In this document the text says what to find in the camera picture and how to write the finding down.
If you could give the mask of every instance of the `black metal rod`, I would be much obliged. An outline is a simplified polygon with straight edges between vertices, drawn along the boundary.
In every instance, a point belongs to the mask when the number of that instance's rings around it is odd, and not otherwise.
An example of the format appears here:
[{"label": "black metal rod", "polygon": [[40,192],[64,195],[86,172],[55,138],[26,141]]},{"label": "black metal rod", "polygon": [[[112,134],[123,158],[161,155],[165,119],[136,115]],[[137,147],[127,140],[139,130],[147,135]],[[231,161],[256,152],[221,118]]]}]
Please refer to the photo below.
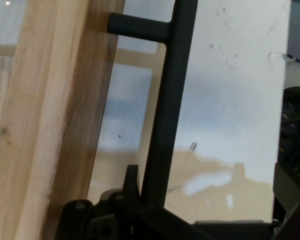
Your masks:
[{"label": "black metal rod", "polygon": [[170,23],[112,14],[108,31],[166,44],[141,200],[164,206],[198,0],[176,0]]},{"label": "black metal rod", "polygon": [[111,13],[108,32],[122,36],[166,43],[169,36],[169,23],[141,17]]},{"label": "black metal rod", "polygon": [[165,204],[197,5],[197,0],[174,5],[141,191],[146,204]]}]

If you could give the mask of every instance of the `black metal bar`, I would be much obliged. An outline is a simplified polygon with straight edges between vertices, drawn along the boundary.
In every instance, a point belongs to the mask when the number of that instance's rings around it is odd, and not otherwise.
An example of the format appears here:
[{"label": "black metal bar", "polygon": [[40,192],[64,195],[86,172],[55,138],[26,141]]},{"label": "black metal bar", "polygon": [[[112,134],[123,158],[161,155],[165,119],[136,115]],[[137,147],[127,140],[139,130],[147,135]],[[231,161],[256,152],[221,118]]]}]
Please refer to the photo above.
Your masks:
[{"label": "black metal bar", "polygon": [[149,20],[141,17],[111,13],[108,32],[122,36],[166,43],[169,36],[168,22]]},{"label": "black metal bar", "polygon": [[138,187],[138,165],[128,165],[126,168],[122,191],[136,199],[140,198]]},{"label": "black metal bar", "polygon": [[197,0],[174,5],[141,190],[146,204],[165,204],[197,5]]},{"label": "black metal bar", "polygon": [[198,0],[176,0],[170,23],[112,13],[113,34],[166,44],[141,200],[164,206]]}]

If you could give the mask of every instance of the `black bracket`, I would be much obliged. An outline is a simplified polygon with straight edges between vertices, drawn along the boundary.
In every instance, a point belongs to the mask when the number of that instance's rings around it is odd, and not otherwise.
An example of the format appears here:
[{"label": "black bracket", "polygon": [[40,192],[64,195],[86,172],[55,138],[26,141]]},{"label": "black bracket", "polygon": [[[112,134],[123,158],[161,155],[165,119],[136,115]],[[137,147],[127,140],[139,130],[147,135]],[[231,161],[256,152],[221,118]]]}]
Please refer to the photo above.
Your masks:
[{"label": "black bracket", "polygon": [[164,206],[198,0],[176,0],[170,22],[111,13],[108,32],[164,43],[165,61],[141,200]]}]

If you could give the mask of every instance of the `wall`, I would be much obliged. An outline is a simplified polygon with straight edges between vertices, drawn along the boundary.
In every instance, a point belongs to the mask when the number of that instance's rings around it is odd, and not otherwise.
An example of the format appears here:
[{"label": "wall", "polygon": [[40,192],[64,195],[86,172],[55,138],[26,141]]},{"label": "wall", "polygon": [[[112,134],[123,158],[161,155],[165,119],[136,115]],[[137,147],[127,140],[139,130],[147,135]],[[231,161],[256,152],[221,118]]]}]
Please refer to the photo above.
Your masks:
[{"label": "wall", "polygon": [[[169,21],[173,0],[127,0],[124,13]],[[189,222],[272,215],[289,0],[199,0],[165,207]],[[142,179],[165,54],[120,37],[89,198]]]}]

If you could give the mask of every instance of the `wooden board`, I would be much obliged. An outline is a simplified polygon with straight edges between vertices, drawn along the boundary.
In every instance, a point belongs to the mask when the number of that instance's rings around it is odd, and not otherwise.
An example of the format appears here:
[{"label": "wooden board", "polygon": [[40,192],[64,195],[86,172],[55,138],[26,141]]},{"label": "wooden board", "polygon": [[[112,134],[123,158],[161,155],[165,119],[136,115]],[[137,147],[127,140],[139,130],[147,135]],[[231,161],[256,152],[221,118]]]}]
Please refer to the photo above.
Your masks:
[{"label": "wooden board", "polygon": [[0,240],[53,239],[62,205],[87,196],[123,6],[28,1],[0,117]]}]

